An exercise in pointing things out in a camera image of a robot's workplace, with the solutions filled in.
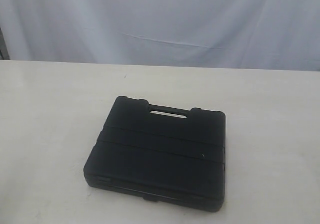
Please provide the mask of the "black plastic tool case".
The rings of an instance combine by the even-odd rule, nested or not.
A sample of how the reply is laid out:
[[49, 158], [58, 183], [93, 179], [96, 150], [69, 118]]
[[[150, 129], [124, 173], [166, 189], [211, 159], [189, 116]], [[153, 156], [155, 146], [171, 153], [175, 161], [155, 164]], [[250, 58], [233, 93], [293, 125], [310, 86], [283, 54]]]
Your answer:
[[88, 182], [193, 200], [225, 196], [226, 116], [118, 96], [85, 165]]

